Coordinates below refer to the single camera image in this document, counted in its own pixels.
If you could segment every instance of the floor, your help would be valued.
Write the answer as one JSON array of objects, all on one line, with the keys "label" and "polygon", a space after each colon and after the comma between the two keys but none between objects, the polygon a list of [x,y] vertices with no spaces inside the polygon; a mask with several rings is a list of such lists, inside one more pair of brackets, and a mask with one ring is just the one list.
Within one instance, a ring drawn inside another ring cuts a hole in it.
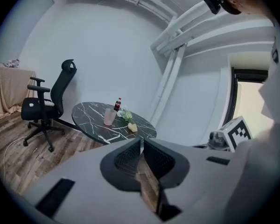
[{"label": "floor", "polygon": [[[64,136],[58,131],[48,134],[55,147],[54,152],[49,152],[44,135],[31,138],[28,141],[28,147],[23,146],[23,139],[18,140],[7,150],[5,184],[14,192],[23,195],[32,183],[74,154],[102,146],[75,129],[57,122],[53,125],[65,129]],[[3,160],[6,148],[11,142],[27,136],[32,130],[33,127],[27,128],[27,122],[21,119],[19,112],[0,120],[0,178],[2,180],[4,179]],[[155,212],[158,181],[146,164],[143,155],[138,164],[138,172],[135,178],[141,183],[142,197],[149,208]]]}]

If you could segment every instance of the window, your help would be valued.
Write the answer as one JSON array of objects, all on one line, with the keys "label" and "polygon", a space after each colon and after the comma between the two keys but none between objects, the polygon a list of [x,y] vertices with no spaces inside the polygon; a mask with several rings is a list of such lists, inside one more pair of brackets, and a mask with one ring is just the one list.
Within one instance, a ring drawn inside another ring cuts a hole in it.
[{"label": "window", "polygon": [[266,78],[267,71],[264,70],[232,69],[231,98],[224,123],[243,116],[254,138],[273,126],[273,120],[259,94]]}]

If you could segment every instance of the beige cloth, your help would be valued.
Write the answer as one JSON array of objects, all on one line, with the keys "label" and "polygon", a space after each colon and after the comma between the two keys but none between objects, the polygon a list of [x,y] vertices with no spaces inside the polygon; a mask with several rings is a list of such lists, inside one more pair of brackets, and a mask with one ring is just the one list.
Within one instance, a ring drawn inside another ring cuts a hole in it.
[{"label": "beige cloth", "polygon": [[0,119],[21,111],[24,98],[33,97],[33,91],[27,89],[34,84],[34,71],[9,68],[0,64]]}]

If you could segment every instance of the white beam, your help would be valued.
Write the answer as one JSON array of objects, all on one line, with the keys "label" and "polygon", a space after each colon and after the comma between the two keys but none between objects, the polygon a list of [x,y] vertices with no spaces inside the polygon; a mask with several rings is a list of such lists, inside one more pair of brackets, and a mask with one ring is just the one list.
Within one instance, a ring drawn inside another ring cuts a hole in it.
[{"label": "white beam", "polygon": [[170,57],[168,59],[168,63],[167,63],[167,66],[165,68],[165,71],[164,71],[164,74],[163,74],[163,77],[160,81],[160,84],[159,84],[159,88],[154,96],[154,99],[153,99],[153,102],[152,102],[152,105],[151,105],[151,109],[150,109],[150,113],[149,113],[149,119],[151,119],[153,117],[153,114],[154,114],[154,111],[156,109],[156,107],[158,106],[158,103],[161,99],[161,96],[163,94],[163,91],[164,91],[164,88],[166,86],[166,83],[168,81],[168,77],[169,77],[169,74],[170,74],[170,71],[171,71],[171,68],[172,68],[172,65],[175,61],[175,55],[176,55],[176,50],[173,50],[170,54]]},{"label": "white beam", "polygon": [[170,93],[173,89],[173,86],[175,84],[175,81],[176,81],[176,78],[177,78],[177,74],[178,74],[178,71],[179,71],[179,68],[181,66],[181,63],[182,63],[182,58],[183,58],[183,54],[185,52],[185,49],[186,49],[186,45],[183,45],[181,46],[179,49],[178,49],[178,52],[177,52],[177,56],[176,56],[176,59],[175,59],[175,62],[174,62],[174,65],[173,65],[173,68],[172,68],[172,71],[171,71],[171,74],[170,74],[170,77],[168,79],[168,82],[166,84],[166,87],[164,89],[164,92],[161,96],[161,99],[160,99],[160,102],[154,112],[154,115],[151,119],[151,124],[155,127],[165,109],[165,106],[166,106],[166,103],[169,99],[169,96],[170,96]]},{"label": "white beam", "polygon": [[[221,23],[216,23],[213,20],[214,28],[217,26],[220,27]],[[228,26],[221,27],[219,29],[212,29],[210,32],[207,32],[205,34],[202,34],[198,36],[197,38],[192,39],[192,33],[191,29],[188,31],[184,32],[183,34],[177,36],[175,39],[171,40],[167,45],[165,45],[162,49],[160,49],[160,53],[164,54],[172,49],[175,49],[182,44],[187,42],[187,47],[191,46],[193,44],[196,44],[198,42],[201,42],[205,39],[210,39],[212,37],[222,35],[222,34],[227,34],[230,32],[234,31],[240,31],[240,30],[245,30],[245,29],[250,29],[250,28],[264,28],[264,27],[272,27],[273,24],[268,20],[268,19],[262,19],[262,20],[253,20],[253,21],[244,21],[244,22],[238,22],[234,23]]]},{"label": "white beam", "polygon": [[151,44],[152,50],[156,49],[164,40],[169,39],[170,36],[178,29],[185,26],[195,18],[201,16],[209,10],[209,7],[204,1],[201,1],[191,7],[188,11],[178,17],[174,22],[168,25],[168,27],[159,35],[159,37]]}]

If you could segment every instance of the black vent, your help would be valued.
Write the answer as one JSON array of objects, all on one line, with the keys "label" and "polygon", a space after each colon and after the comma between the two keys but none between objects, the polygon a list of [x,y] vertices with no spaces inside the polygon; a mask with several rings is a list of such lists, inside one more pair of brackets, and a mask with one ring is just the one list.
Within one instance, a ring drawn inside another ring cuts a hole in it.
[{"label": "black vent", "polygon": [[115,167],[131,178],[134,178],[137,173],[140,158],[139,149],[140,143],[135,143],[115,158]]},{"label": "black vent", "polygon": [[215,162],[218,164],[222,164],[222,165],[228,165],[229,161],[228,159],[222,159],[222,158],[217,158],[217,157],[208,157],[206,159],[207,161],[211,161],[211,162]]},{"label": "black vent", "polygon": [[174,167],[175,160],[153,145],[146,143],[144,150],[145,160],[158,180]]},{"label": "black vent", "polygon": [[139,158],[140,138],[135,138],[102,159],[101,173],[112,186],[119,190],[140,191],[140,183],[135,180]]},{"label": "black vent", "polygon": [[162,189],[177,187],[189,172],[189,161],[183,155],[151,139],[144,139],[143,152]]},{"label": "black vent", "polygon": [[36,209],[48,217],[53,217],[74,184],[75,182],[72,180],[60,179],[50,192],[37,204]]}]

